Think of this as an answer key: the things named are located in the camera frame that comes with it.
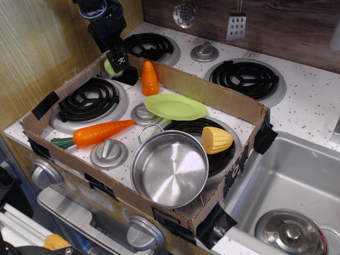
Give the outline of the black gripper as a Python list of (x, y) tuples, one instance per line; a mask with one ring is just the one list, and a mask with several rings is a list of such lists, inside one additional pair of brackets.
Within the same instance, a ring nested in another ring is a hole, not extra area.
[(87, 14), (89, 32), (95, 39), (100, 51), (106, 53), (115, 72), (129, 67), (129, 59), (123, 40), (122, 31), (126, 28), (123, 6), (118, 1), (91, 1)]

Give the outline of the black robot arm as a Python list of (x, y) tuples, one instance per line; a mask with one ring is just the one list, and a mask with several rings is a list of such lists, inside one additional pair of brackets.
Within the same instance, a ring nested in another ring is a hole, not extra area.
[(128, 54), (121, 34), (126, 28), (123, 6), (119, 1), (74, 1), (80, 15), (89, 21), (88, 32), (99, 50), (105, 53), (113, 71), (118, 73), (129, 67)]

